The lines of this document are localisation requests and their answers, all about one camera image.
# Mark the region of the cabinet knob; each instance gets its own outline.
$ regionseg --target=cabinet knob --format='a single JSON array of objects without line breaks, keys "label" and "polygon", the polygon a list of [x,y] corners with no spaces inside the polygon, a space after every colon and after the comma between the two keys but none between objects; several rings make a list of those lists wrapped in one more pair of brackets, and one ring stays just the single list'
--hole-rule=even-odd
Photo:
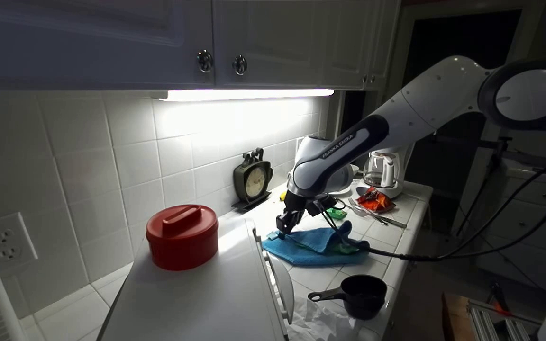
[{"label": "cabinet knob", "polygon": [[212,58],[212,55],[208,50],[197,52],[197,65],[199,65],[201,72],[208,73],[212,70],[214,58]]},{"label": "cabinet knob", "polygon": [[247,61],[244,56],[241,54],[236,57],[236,60],[232,63],[233,69],[236,71],[236,74],[243,75],[247,70]]}]

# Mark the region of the white cabinet door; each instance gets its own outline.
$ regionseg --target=white cabinet door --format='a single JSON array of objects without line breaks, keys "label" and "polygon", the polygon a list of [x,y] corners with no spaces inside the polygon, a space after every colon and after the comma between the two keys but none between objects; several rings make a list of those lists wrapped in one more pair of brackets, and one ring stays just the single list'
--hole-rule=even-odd
[{"label": "white cabinet door", "polygon": [[327,4],[323,87],[361,89],[377,26],[379,0],[330,1]]},{"label": "white cabinet door", "polygon": [[400,1],[375,0],[375,30],[371,36],[370,69],[367,90],[384,89],[399,15]]},{"label": "white cabinet door", "polygon": [[210,0],[0,0],[0,89],[212,87]]},{"label": "white cabinet door", "polygon": [[[317,0],[213,0],[217,87],[316,87],[324,6]],[[234,60],[247,67],[236,73]]]}]

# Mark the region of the wall outlet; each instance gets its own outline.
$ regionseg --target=wall outlet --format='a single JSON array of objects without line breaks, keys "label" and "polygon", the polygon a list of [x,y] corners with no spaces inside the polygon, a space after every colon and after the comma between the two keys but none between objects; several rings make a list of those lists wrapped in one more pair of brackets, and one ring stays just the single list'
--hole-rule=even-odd
[{"label": "wall outlet", "polygon": [[0,218],[0,274],[37,259],[20,213]]}]

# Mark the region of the under-cabinet light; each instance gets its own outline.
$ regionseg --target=under-cabinet light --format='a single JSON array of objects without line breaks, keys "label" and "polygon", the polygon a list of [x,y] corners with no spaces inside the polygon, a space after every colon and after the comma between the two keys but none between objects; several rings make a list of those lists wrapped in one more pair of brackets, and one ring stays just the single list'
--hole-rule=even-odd
[{"label": "under-cabinet light", "polygon": [[288,97],[320,97],[334,93],[331,89],[196,89],[170,90],[169,102],[218,101],[221,99],[282,99]]}]

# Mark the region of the tile countertop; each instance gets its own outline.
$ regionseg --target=tile countertop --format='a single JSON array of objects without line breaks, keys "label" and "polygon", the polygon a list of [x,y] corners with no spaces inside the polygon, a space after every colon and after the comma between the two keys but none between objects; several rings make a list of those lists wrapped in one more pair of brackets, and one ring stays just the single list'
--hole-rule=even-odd
[{"label": "tile countertop", "polygon": [[[345,202],[347,202],[347,198],[349,197],[357,199],[359,197],[355,192],[357,184],[358,181],[354,180],[351,185],[351,192],[340,196],[340,198]],[[268,233],[277,230],[275,217],[283,211],[284,203],[279,200],[279,195],[284,191],[286,191],[285,184],[273,188],[269,199],[265,203],[258,205],[243,215],[230,212],[222,218],[233,218],[236,216],[252,218],[255,222],[258,235],[266,238]],[[398,222],[407,224],[408,227],[405,230],[391,224],[383,226],[370,216],[357,216],[351,209],[346,207],[343,209],[343,211],[347,212],[344,220],[351,220],[353,225],[353,230],[349,237],[356,240],[367,240],[371,247],[380,250],[402,254],[410,253],[416,241],[416,234],[420,229],[432,193],[433,188],[429,186],[405,182],[403,192],[393,200],[397,207],[390,212],[382,214],[383,216],[388,216]],[[336,224],[340,226],[344,220],[336,221]],[[294,227],[294,230],[306,231],[326,226],[328,225],[322,216],[312,217],[305,214],[301,223]],[[359,341],[377,341],[382,339],[395,303],[397,291],[400,288],[401,280],[408,264],[407,261],[370,254],[364,263],[358,265],[303,267],[282,262],[292,278],[295,296],[301,297],[306,297],[313,291],[323,291],[339,287],[340,282],[351,275],[369,274],[382,278],[387,284],[387,294],[383,308],[372,320],[358,322],[358,326],[361,326],[358,335]],[[322,301],[318,302],[318,304],[338,314],[347,315],[341,300]]]},{"label": "tile countertop", "polygon": [[[284,204],[279,195],[286,190],[281,185],[271,190],[271,195],[264,203],[258,205],[248,213],[240,214],[231,211],[219,220],[221,222],[242,216],[252,218],[256,224],[258,234],[265,237],[275,231],[275,217],[282,213]],[[395,253],[408,253],[412,250],[415,235],[425,216],[427,203],[433,193],[428,186],[406,182],[403,193],[394,201],[397,207],[391,212],[383,214],[399,222],[407,223],[405,231],[389,225],[382,226],[373,218],[357,216],[346,208],[345,220],[351,220],[353,231],[349,237],[368,240],[371,246]],[[355,181],[351,186],[350,194],[342,196],[357,198]],[[302,222],[295,227],[297,230],[307,230],[327,226],[321,216],[305,215]],[[379,341],[385,332],[388,319],[391,315],[397,291],[405,272],[407,262],[399,259],[389,259],[379,255],[370,257],[360,265],[345,265],[334,267],[300,267],[283,262],[292,282],[294,294],[306,297],[312,291],[323,291],[338,287],[347,276],[354,274],[371,274],[382,278],[388,286],[385,305],[378,315],[368,321],[360,321],[358,334],[359,341]],[[82,287],[58,302],[41,309],[34,315],[21,319],[21,326],[28,341],[96,341],[102,322],[109,311],[117,292],[130,272],[132,263],[108,274],[93,283]],[[323,301],[318,303],[332,311],[347,315],[341,301]]]}]

